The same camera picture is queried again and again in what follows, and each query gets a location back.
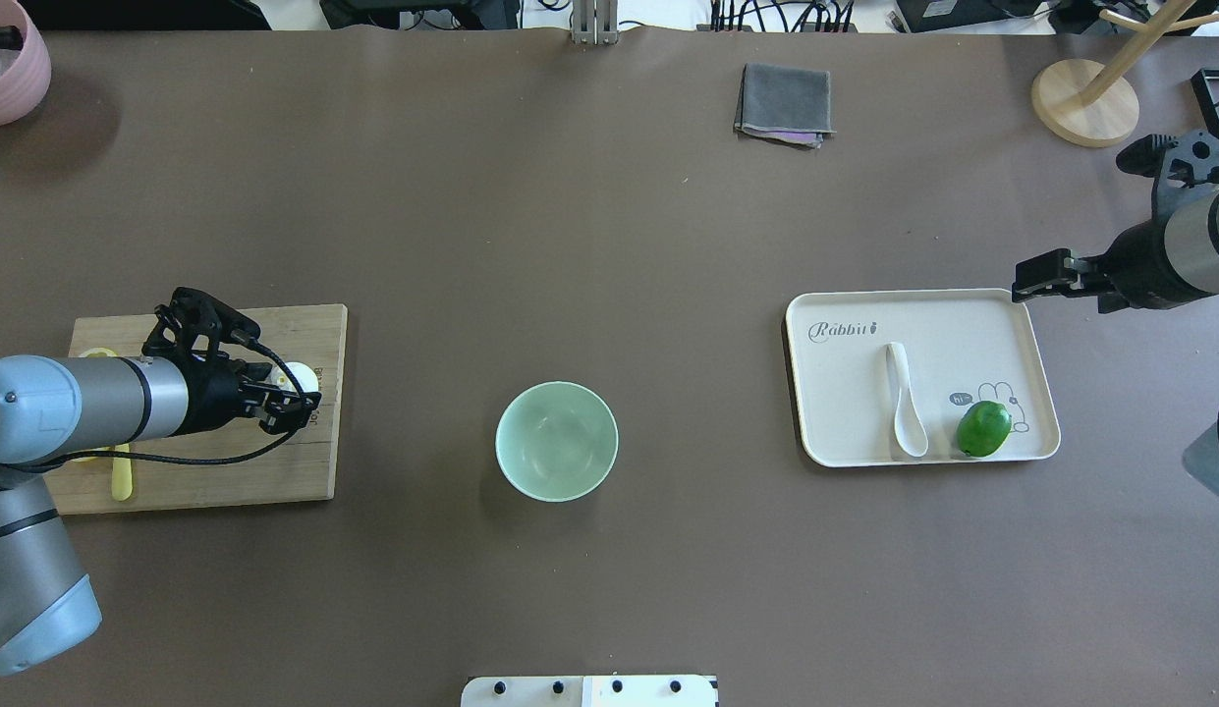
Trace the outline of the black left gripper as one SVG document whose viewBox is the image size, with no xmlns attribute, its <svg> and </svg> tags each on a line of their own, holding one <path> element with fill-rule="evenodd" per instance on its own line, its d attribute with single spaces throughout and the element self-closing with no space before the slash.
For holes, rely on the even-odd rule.
<svg viewBox="0 0 1219 707">
<path fill-rule="evenodd" d="M 188 406 L 182 434 L 212 432 L 229 421 L 249 419 L 244 384 L 268 384 L 272 371 L 272 363 L 227 356 L 184 358 L 182 375 L 187 382 Z M 321 393 L 268 393 L 262 403 L 254 406 L 254 419 L 269 435 L 297 432 L 308 425 L 321 399 Z"/>
</svg>

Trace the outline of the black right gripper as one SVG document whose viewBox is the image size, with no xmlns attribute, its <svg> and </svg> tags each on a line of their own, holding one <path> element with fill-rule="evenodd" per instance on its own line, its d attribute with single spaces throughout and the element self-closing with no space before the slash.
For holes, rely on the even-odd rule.
<svg viewBox="0 0 1219 707">
<path fill-rule="evenodd" d="M 1097 258 L 1100 273 L 1112 288 L 1112 293 L 1104 295 L 1100 294 L 1100 273 L 1093 261 L 1078 258 L 1068 247 L 1019 261 L 1012 301 L 1100 296 L 1100 314 L 1121 308 L 1174 308 L 1176 304 L 1169 296 L 1175 294 L 1176 282 L 1163 265 L 1162 238 L 1163 229 L 1156 224 L 1130 227 L 1117 236 Z"/>
</svg>

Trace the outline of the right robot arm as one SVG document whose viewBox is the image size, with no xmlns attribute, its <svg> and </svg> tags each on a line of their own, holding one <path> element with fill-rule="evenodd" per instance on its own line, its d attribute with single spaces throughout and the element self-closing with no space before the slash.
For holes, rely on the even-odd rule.
<svg viewBox="0 0 1219 707">
<path fill-rule="evenodd" d="M 1147 219 L 1103 254 L 1057 247 L 1015 267 L 1013 301 L 1095 299 L 1100 313 L 1167 310 L 1219 295 L 1219 188 L 1193 197 L 1167 221 Z"/>
</svg>

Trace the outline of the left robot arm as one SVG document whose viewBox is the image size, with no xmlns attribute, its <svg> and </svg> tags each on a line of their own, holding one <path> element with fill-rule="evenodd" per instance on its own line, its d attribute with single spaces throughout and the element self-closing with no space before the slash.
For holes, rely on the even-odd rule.
<svg viewBox="0 0 1219 707">
<path fill-rule="evenodd" d="M 307 425 L 321 385 L 307 366 L 227 354 L 0 358 L 0 677 L 76 647 L 101 622 L 49 471 L 126 462 L 139 440 L 257 419 L 277 440 Z"/>
</svg>

